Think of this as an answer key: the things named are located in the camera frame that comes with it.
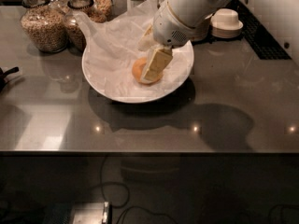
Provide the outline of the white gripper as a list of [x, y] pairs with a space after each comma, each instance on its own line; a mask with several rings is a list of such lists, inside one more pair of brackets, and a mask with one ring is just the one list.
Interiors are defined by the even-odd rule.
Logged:
[[184, 46], [194, 33], [195, 28], [211, 12], [201, 8], [175, 7], [170, 0], [161, 3], [150, 25], [137, 43], [140, 51], [149, 50], [146, 65], [141, 73], [143, 83], [158, 81], [164, 69], [173, 59], [172, 47]]

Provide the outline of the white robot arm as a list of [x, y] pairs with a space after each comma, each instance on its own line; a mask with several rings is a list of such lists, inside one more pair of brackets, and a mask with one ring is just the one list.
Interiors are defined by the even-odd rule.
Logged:
[[144, 50], [157, 44], [181, 47], [198, 39], [199, 25], [221, 8], [241, 6], [299, 63], [299, 0], [164, 0], [139, 41]]

